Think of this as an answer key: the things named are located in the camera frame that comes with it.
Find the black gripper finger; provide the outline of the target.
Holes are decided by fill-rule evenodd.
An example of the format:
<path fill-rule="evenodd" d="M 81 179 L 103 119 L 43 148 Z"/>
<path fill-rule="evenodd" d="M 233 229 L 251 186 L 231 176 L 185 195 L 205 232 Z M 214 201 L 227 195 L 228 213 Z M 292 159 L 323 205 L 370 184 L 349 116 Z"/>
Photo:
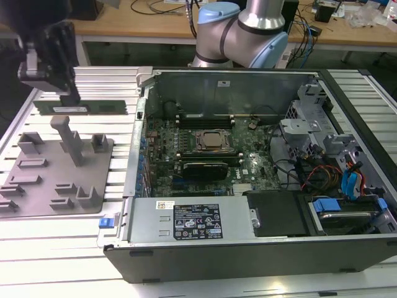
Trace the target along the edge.
<path fill-rule="evenodd" d="M 62 65 L 63 65 L 63 70 L 61 74 L 62 74 L 63 89 L 64 89 L 63 93 L 70 93 L 75 87 L 74 66 L 67 57 L 63 57 Z"/>
<path fill-rule="evenodd" d="M 75 84 L 74 78 L 63 76 L 61 78 L 62 92 L 60 93 L 60 100 L 63 106 L 77 106 L 81 97 Z"/>

